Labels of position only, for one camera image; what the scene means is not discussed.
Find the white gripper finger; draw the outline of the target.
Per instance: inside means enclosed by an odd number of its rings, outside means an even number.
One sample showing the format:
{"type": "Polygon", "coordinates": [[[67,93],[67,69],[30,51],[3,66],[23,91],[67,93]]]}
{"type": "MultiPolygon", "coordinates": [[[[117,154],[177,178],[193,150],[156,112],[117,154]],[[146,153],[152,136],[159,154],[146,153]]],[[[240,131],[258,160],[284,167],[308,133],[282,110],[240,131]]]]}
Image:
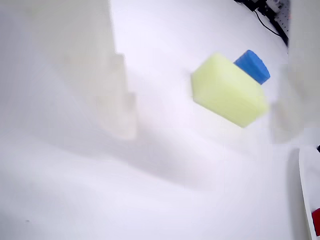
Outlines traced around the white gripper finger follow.
{"type": "Polygon", "coordinates": [[[288,63],[281,68],[278,99],[271,109],[271,135],[286,143],[320,135],[320,2],[292,0],[288,63]]]}
{"type": "Polygon", "coordinates": [[[128,90],[125,57],[115,49],[109,2],[17,0],[14,7],[99,125],[119,138],[134,138],[136,99],[128,90]]]}

